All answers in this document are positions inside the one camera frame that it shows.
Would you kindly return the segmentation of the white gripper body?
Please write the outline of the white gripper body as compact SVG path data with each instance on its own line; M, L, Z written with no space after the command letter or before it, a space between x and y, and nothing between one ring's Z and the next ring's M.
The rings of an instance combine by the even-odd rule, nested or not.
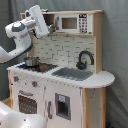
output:
M36 21L35 34L37 38L41 38L49 33L48 27L42 15L39 5L35 5L29 9L30 16Z

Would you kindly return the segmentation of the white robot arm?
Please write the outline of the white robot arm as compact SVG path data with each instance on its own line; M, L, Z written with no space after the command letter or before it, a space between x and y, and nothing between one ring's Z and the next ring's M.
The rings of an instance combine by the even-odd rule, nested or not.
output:
M49 33L39 5L31 7L25 13L25 19L5 27L7 36L14 39L16 48L6 52L0 46L0 63L8 62L27 52L32 47L30 31L37 38ZM17 112L0 101L0 128L47 128L47 124L44 117L39 114Z

